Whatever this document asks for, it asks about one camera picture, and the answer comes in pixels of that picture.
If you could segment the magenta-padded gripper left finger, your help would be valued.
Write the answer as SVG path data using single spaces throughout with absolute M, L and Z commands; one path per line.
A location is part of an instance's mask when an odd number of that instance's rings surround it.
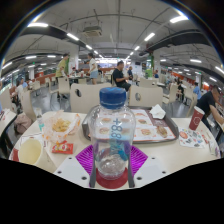
M 54 174 L 76 185 L 89 188 L 93 160 L 92 146 L 89 145 L 76 156 L 68 156 Z

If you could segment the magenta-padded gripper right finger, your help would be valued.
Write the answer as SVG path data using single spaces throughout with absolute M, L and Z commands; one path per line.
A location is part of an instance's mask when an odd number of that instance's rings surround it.
M 169 175 L 168 170 L 155 156 L 147 156 L 133 146 L 130 153 L 133 187 L 140 188 Z

